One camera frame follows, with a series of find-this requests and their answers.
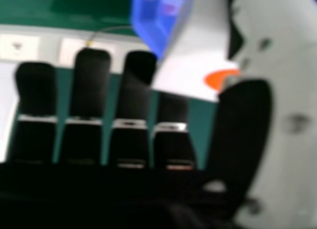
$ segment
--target orange logo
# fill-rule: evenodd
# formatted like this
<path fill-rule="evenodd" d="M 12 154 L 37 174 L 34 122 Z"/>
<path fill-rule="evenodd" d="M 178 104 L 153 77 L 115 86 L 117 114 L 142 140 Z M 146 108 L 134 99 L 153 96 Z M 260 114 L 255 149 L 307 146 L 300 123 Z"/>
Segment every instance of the orange logo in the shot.
<path fill-rule="evenodd" d="M 232 75 L 238 76 L 240 75 L 240 71 L 238 69 L 229 69 L 213 72 L 205 77 L 205 84 L 220 92 L 222 90 L 223 82 L 228 76 Z"/>

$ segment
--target thin cable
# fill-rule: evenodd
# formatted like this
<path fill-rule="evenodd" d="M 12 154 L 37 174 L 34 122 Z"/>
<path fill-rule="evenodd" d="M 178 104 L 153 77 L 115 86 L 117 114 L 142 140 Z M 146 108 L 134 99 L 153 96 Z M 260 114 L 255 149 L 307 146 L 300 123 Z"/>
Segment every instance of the thin cable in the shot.
<path fill-rule="evenodd" d="M 107 27 L 107 28 L 103 28 L 103 29 L 97 30 L 87 40 L 86 46 L 90 47 L 92 45 L 94 39 L 96 38 L 97 34 L 99 34 L 101 32 L 104 33 L 104 32 L 109 32 L 109 31 L 113 31 L 113 30 L 122 30 L 122 29 L 132 29 L 132 26 L 130 26 L 130 25 L 111 26 L 111 27 Z"/>

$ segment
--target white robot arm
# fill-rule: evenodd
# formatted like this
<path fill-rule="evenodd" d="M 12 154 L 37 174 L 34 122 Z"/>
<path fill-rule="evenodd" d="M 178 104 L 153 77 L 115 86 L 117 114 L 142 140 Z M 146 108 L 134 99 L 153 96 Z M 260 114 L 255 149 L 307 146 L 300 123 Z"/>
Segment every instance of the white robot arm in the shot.
<path fill-rule="evenodd" d="M 228 49 L 226 0 L 187 0 L 156 75 L 154 89 L 211 100 L 203 79 L 216 52 Z M 233 59 L 240 80 L 262 79 L 273 93 L 264 156 L 234 221 L 253 229 L 317 227 L 317 4 L 314 0 L 233 0 L 244 44 Z"/>

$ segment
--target blue plastic bin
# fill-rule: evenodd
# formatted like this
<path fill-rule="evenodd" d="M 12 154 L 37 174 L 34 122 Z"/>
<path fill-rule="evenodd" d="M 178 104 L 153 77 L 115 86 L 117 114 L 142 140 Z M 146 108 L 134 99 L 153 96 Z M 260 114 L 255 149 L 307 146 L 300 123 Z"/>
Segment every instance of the blue plastic bin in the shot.
<path fill-rule="evenodd" d="M 133 29 L 158 57 L 163 56 L 184 1 L 132 0 Z"/>

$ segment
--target blue tray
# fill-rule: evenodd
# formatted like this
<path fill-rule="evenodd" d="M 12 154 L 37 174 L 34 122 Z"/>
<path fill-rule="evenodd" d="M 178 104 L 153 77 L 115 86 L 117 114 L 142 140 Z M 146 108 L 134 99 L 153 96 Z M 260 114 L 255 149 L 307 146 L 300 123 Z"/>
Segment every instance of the blue tray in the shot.
<path fill-rule="evenodd" d="M 158 57 L 163 56 L 184 1 L 132 0 L 133 29 Z"/>

